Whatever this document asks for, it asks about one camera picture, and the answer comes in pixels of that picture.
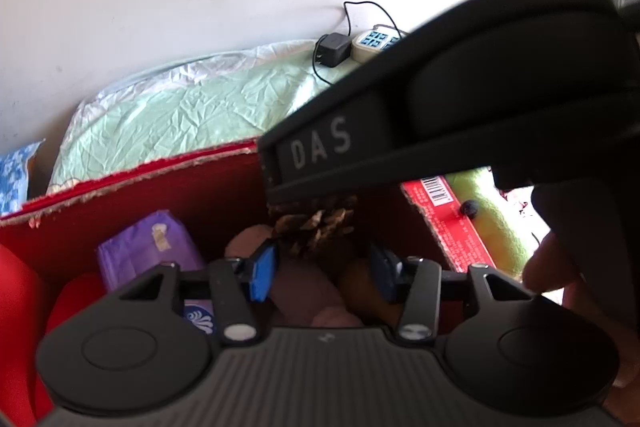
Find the person right hand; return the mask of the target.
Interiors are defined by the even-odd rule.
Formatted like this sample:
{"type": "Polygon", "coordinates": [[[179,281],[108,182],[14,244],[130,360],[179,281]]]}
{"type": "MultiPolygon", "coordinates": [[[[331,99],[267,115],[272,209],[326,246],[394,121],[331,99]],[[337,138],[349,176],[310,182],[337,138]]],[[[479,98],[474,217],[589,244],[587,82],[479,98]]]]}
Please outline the person right hand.
{"type": "Polygon", "coordinates": [[[570,309],[614,339],[614,387],[630,388],[639,379],[639,239],[625,228],[630,213],[577,186],[538,185],[532,203],[550,233],[525,265],[525,285],[537,293],[566,288],[570,309]]]}

